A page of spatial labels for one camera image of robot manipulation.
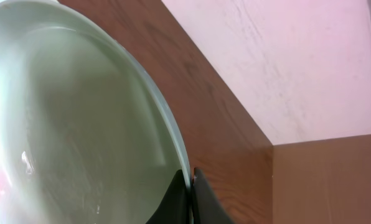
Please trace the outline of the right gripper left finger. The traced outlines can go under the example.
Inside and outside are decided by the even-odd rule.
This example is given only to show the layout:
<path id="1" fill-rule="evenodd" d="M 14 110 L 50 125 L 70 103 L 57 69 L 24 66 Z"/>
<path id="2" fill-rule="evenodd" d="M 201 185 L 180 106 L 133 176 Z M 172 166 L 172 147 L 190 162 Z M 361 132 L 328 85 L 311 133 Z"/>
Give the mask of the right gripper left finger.
<path id="1" fill-rule="evenodd" d="M 161 203 L 146 224 L 188 224 L 188 194 L 183 172 L 178 170 Z"/>

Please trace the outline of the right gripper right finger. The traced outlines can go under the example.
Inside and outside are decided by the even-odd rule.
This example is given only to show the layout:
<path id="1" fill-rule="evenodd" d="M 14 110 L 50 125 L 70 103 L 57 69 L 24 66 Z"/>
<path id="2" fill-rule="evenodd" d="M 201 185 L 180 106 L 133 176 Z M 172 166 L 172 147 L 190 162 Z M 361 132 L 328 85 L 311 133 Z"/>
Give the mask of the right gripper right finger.
<path id="1" fill-rule="evenodd" d="M 214 194 L 202 169 L 194 169 L 191 196 L 195 224 L 234 224 Z"/>

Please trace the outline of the light blue plate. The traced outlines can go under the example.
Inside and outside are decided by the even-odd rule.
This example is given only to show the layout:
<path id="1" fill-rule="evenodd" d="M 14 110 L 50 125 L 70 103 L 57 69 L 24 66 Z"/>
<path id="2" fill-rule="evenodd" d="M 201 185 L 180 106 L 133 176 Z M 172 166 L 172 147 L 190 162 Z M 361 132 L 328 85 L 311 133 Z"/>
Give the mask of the light blue plate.
<path id="1" fill-rule="evenodd" d="M 147 71 L 54 1 L 0 2 L 0 223 L 146 223 L 190 166 Z"/>

